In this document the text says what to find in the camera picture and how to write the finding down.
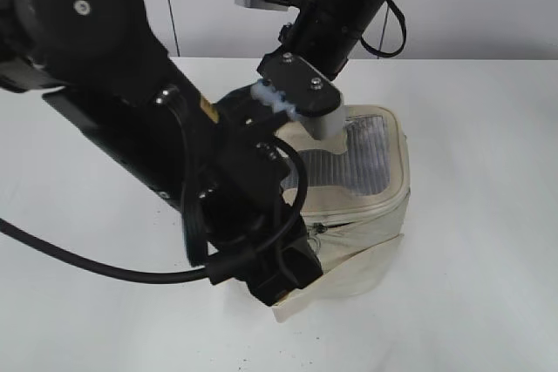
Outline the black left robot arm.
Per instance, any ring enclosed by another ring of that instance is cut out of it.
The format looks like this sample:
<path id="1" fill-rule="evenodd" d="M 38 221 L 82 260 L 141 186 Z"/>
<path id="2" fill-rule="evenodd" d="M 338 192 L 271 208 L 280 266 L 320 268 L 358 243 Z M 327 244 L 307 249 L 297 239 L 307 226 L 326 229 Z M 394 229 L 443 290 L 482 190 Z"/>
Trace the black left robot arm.
<path id="1" fill-rule="evenodd" d="M 301 215 L 306 168 L 276 132 L 290 113 L 245 86 L 209 102 L 170 59 L 144 0 L 1 0 L 1 86 L 44 101 L 181 216 L 190 268 L 114 267 L 7 221 L 43 254 L 143 284 L 244 282 L 272 306 L 323 274 Z"/>

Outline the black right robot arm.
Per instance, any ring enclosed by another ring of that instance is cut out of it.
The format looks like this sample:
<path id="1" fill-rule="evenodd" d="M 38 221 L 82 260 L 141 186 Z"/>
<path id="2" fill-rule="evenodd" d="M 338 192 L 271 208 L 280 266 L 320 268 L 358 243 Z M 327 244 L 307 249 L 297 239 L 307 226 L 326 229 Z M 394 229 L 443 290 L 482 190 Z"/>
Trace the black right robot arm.
<path id="1" fill-rule="evenodd" d="M 381 51 L 364 40 L 364 32 L 383 5 L 399 21 L 402 43 L 395 51 Z M 281 51 L 302 57 L 333 80 L 361 44 L 372 55 L 396 57 L 405 48 L 405 16 L 393 0 L 307 0 L 281 42 Z"/>

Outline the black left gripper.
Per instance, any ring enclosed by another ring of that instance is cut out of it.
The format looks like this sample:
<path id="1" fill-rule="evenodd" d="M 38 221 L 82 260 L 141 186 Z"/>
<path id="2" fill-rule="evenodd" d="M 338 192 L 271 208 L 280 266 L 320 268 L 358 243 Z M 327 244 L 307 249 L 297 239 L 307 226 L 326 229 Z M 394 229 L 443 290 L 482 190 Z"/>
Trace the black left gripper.
<path id="1" fill-rule="evenodd" d="M 239 88 L 182 105 L 182 231 L 187 259 L 214 285 L 245 283 L 268 307 L 318 279 L 301 216 L 305 165 L 276 136 L 289 121 Z"/>

